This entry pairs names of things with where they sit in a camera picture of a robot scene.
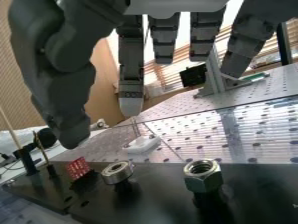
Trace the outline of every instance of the white object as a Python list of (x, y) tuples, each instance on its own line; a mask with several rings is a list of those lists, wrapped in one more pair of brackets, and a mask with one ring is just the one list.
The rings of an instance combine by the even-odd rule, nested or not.
[(140, 136), (123, 147), (123, 150), (131, 154), (140, 154), (157, 147), (160, 144), (161, 138), (158, 136)]

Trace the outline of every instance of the metal bracket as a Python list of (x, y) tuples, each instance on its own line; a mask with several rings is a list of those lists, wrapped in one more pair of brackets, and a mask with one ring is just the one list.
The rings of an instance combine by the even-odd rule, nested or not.
[(193, 96), (194, 98), (222, 93), (230, 89), (252, 84), (252, 82), (248, 80), (238, 80), (234, 77), (229, 77), (221, 73), (218, 67), (220, 60), (217, 55), (217, 49), (214, 46), (206, 61), (208, 74), (205, 86), (204, 89), (200, 90), (200, 92)]

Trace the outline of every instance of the electronic component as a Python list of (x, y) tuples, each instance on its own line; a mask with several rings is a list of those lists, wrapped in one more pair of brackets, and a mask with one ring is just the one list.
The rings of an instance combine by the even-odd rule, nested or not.
[(73, 162), (67, 165), (68, 174), (72, 177), (72, 180), (79, 180), (89, 171), (91, 167), (84, 159), (84, 157), (79, 158)]

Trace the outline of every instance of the metal rod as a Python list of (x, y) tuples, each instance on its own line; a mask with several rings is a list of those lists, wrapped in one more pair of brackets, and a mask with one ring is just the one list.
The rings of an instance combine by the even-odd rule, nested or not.
[(138, 130), (136, 119), (135, 119), (135, 117), (132, 117), (131, 119), (132, 119), (132, 127), (133, 127), (133, 131), (135, 131), (136, 137), (140, 137), (141, 133), (140, 133), (140, 130)]
[(41, 144), (41, 142), (40, 142), (39, 135), (36, 134), (35, 131), (33, 131), (33, 135), (35, 135), (35, 139), (36, 139), (39, 148), (40, 148), (41, 153), (43, 153), (43, 155), (44, 155), (45, 163), (47, 163), (47, 165), (49, 165), (49, 158), (48, 158), (47, 153), (45, 153), (45, 151), (44, 151), (44, 147), (43, 147), (43, 144)]
[(17, 137), (16, 137), (16, 134), (15, 134), (15, 131), (13, 131), (11, 122), (9, 122), (8, 118), (7, 118), (7, 115), (5, 115), (5, 113), (4, 113), (4, 110), (3, 110), (3, 108), (1, 108), (1, 105), (0, 105), (0, 114), (1, 114), (1, 117), (3, 117), (4, 122), (5, 122), (5, 124), (7, 124), (7, 128), (8, 128), (8, 131), (9, 131), (11, 136), (12, 136), (13, 142), (15, 142), (15, 144), (16, 144), (16, 147), (17, 147), (17, 149), (23, 149), (21, 144), (20, 144), (20, 142), (19, 142), (19, 140), (17, 140)]

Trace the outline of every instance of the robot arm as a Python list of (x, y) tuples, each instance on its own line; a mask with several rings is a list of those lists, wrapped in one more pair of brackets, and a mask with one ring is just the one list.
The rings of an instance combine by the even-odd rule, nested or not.
[(96, 70), (93, 46), (123, 21), (125, 1), (15, 0), (11, 43), (32, 102), (65, 148), (89, 137), (84, 111)]
[(233, 23), (221, 71), (233, 78), (244, 74), (253, 57), (272, 38), (280, 23), (297, 16), (295, 0), (246, 0)]
[[(96, 70), (93, 46), (117, 27), (120, 108), (137, 115), (144, 94), (142, 14), (149, 15), (156, 61), (173, 61), (180, 12), (190, 12), (190, 60), (205, 61), (220, 32), (228, 0), (13, 0), (12, 49), (32, 102), (64, 147), (89, 136), (84, 111)], [(294, 17), (297, 0), (245, 0), (233, 24), (221, 71), (238, 78), (272, 37)]]

